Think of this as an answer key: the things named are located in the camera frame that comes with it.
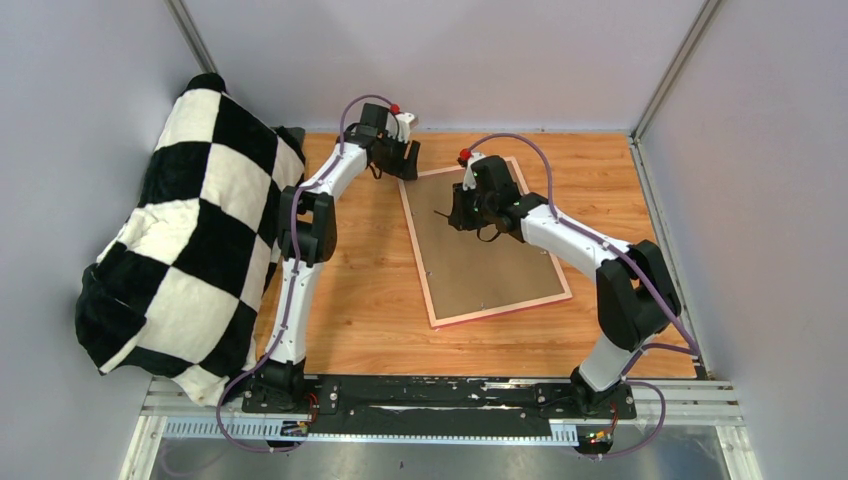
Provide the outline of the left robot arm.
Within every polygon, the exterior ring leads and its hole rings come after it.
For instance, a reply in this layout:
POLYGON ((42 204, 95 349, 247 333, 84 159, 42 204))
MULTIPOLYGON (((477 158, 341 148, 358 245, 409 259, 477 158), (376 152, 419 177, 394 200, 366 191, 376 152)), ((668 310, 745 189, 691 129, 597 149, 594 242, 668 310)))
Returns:
POLYGON ((380 179, 418 177, 418 118, 392 104, 366 103, 358 121, 343 126, 327 161, 300 187, 285 189, 278 244, 281 291, 264 361, 244 392, 249 413, 293 413, 309 403, 304 378, 307 330, 325 264, 337 240, 336 202, 365 171, 380 179))

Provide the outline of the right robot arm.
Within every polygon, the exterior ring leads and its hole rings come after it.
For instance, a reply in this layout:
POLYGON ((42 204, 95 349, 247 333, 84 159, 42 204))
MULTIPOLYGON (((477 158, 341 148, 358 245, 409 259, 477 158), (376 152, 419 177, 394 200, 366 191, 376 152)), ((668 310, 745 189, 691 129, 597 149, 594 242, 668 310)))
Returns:
POLYGON ((504 158, 464 151, 448 223, 459 231, 493 226, 498 234, 554 254, 592 280, 601 335, 570 376, 570 403, 596 417, 611 403, 640 350, 678 320, 682 305, 661 249, 627 243, 572 219, 548 198, 521 193, 504 158))

